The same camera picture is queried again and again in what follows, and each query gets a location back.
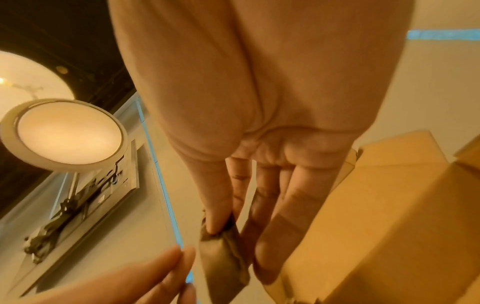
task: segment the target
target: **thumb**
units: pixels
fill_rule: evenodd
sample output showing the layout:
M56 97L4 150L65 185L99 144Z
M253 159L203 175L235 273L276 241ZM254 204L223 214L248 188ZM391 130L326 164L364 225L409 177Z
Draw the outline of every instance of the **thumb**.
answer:
M181 156L200 194L206 212L206 229L219 233L232 214L233 188L225 160L200 161Z

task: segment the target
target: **metal mechanism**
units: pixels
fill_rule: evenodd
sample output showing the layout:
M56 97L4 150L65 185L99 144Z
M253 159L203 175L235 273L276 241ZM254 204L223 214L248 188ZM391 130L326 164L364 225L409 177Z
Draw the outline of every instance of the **metal mechanism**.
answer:
M39 280L90 234L125 197L139 187L137 148L130 143L125 155L77 192L75 174L68 197L53 218L25 238L27 254L8 298L27 294Z

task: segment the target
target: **brown pouch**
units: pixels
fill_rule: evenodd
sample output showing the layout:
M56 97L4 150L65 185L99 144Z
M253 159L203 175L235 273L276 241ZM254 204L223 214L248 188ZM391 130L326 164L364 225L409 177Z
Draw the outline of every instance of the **brown pouch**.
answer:
M249 284L249 268L240 251L240 234L233 216L217 235L201 223L198 246L212 304L228 304Z

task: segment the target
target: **lamp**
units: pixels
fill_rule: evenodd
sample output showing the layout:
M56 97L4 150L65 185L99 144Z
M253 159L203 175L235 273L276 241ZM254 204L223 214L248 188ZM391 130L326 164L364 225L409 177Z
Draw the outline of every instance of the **lamp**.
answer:
M0 51L0 138L17 158L51 171L88 172L122 157L128 146L122 124L73 99L54 72Z

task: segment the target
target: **lamp rim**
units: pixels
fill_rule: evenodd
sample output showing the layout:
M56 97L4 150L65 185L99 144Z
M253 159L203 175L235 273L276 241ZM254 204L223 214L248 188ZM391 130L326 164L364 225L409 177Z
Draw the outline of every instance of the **lamp rim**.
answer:
M118 149L112 154L110 157L91 164L64 164L56 161L52 161L47 159L43 156L40 156L30 150L25 143L20 139L18 133L18 123L22 116L28 112L30 109L40 106L46 103L54 103L54 102L70 102L75 104L80 104L84 106L88 106L94 108L102 112L103 114L107 115L110 119L112 119L116 125L118 126L120 133L121 133L121 143ZM59 98L48 98L48 99L38 99L29 102L22 103L14 108L10 109L7 114L3 117L0 123L0 139L10 151L18 159L33 165L38 168L42 168L49 171L57 171L57 172L90 172L98 169L102 169L108 166L114 165L121 157L125 154L127 147L129 145L128 141L128 134L125 127L121 124L121 122L114 117L109 112L105 111L102 108L94 106L92 104L79 101L79 100L68 100L68 99L59 99Z

